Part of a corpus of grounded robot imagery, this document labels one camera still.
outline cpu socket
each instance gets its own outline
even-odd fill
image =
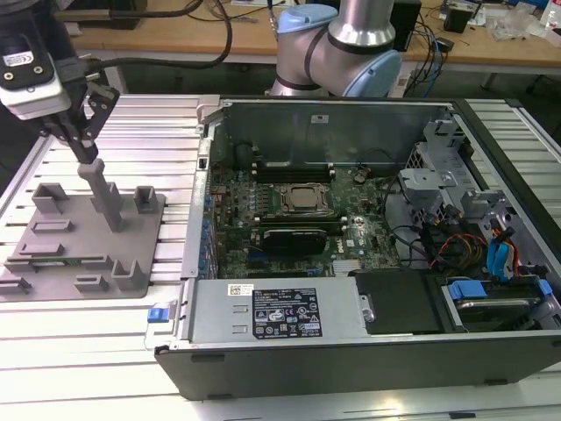
[[[283,213],[316,213],[329,210],[322,184],[287,184],[280,187]]]

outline barcode sticker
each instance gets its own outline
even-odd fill
[[[253,293],[252,283],[229,283],[228,295],[229,296],[251,296]]]

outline motherboard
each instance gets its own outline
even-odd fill
[[[367,168],[329,171],[321,182],[305,176],[286,182],[213,166],[218,278],[347,276],[399,267],[380,215],[387,179],[371,177]]]

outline wooden desk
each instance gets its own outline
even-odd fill
[[[149,0],[152,11],[178,10],[187,0]],[[425,16],[439,0],[424,0]],[[230,14],[251,9],[226,6]],[[202,6],[194,12],[201,18],[213,18]],[[268,21],[267,11],[251,15],[256,24],[234,22],[234,41],[229,62],[275,63],[276,41]],[[443,32],[443,22],[427,16],[425,22],[437,36],[455,42],[445,68],[457,71],[489,73],[529,73],[561,75],[561,48],[538,37],[495,41],[484,27],[468,26],[463,34]],[[226,31],[222,22],[199,22],[189,17],[144,19],[134,31],[86,28],[75,45],[81,52],[101,59],[115,57],[152,57],[168,60],[211,60],[224,48]],[[409,50],[403,54],[404,71],[410,72],[426,57],[426,45],[415,36]]]

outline power supply label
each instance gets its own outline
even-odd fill
[[[287,339],[323,336],[315,288],[254,289],[252,300],[255,338]]]

